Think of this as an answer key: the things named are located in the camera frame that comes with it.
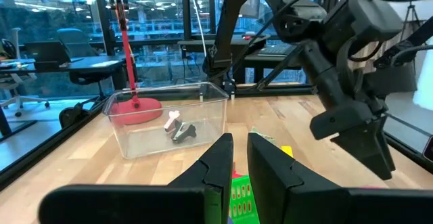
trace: keyboard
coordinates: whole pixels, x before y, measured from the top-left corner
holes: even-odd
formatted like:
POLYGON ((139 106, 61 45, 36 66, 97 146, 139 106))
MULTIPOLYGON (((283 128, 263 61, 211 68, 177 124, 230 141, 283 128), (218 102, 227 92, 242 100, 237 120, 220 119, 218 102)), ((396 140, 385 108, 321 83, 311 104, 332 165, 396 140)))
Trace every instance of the keyboard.
POLYGON ((267 45, 258 52, 258 55, 287 56, 292 50, 293 47, 289 44, 267 45))

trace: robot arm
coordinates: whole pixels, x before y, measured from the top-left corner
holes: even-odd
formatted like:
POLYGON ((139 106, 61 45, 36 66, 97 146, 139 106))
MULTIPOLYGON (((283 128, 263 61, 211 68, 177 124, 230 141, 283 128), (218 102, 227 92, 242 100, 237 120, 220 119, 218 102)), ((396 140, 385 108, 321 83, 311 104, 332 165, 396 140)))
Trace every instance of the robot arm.
MULTIPOLYGON (((231 65, 229 44, 245 1, 225 0, 214 52, 204 64, 209 77, 231 65)), ((291 0, 266 1, 276 14, 291 0)), ((333 142, 382 179, 390 179, 395 167, 383 132, 386 104, 374 94, 375 85, 362 79, 361 70, 349 69, 347 59, 370 42, 397 35, 402 24, 396 12, 381 0, 341 0, 326 15, 318 4, 301 0, 273 25, 282 41, 302 42, 291 63, 304 68, 326 109, 311 121, 315 138, 338 133, 333 142)))
MULTIPOLYGON (((214 46, 208 51, 203 69, 209 78, 213 78, 224 68, 231 65, 231 38, 235 31, 236 22, 242 5, 247 0, 224 0, 219 20, 214 46)), ((273 12, 278 12, 291 0, 266 0, 273 12)), ((318 23, 326 17, 326 11, 317 3, 301 0, 290 8, 284 15, 274 21, 274 27, 279 38, 287 43, 303 41, 315 35, 311 32, 311 24, 318 23)), ((213 80, 220 85, 222 77, 213 80)))

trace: transparent container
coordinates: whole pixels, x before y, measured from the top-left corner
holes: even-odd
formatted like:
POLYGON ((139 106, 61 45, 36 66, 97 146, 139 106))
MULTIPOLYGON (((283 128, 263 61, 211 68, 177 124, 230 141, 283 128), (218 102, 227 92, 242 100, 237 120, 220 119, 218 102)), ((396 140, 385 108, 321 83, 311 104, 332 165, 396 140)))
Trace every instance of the transparent container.
POLYGON ((225 130, 228 97, 212 83, 143 88, 135 92, 117 91, 108 99, 103 113, 112 123, 122 155, 125 158, 136 158, 214 143, 225 130), (138 96, 140 106, 131 109, 134 95, 138 96), (157 99, 162 105, 161 109, 152 109, 152 106, 149 108, 148 105, 155 101, 149 102, 144 98, 157 99), (193 125, 195 137, 188 136, 181 141, 175 141, 173 135, 179 127, 171 127, 171 131, 166 131, 164 126, 170 118, 169 113, 176 114, 176 111, 179 112, 177 125, 179 122, 183 123, 183 129, 193 125))

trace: wooden table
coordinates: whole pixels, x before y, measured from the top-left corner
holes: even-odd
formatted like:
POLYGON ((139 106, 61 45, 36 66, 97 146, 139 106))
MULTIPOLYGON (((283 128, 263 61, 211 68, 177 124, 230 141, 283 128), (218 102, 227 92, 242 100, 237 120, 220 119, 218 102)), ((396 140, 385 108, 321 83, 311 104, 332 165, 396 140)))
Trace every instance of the wooden table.
MULTIPOLYGON (((392 148, 397 170, 391 180, 382 181, 329 139, 314 140, 309 122, 322 111, 320 101, 312 95, 229 101, 227 131, 233 133, 237 172, 248 174, 247 133, 255 126, 261 133, 274 136, 278 146, 292 146, 297 160, 339 185, 433 188, 433 175, 392 148)), ((0 220, 8 224, 37 223, 43 196, 67 184, 167 184, 207 148, 125 160, 110 122, 101 114, 0 193, 0 220)))

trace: green box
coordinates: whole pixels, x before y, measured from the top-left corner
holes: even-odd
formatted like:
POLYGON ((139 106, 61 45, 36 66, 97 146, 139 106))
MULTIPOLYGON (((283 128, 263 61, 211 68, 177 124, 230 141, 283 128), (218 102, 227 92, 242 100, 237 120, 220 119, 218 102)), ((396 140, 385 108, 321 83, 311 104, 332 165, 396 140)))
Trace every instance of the green box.
POLYGON ((234 224, 260 223, 249 176, 232 180, 229 216, 234 224))

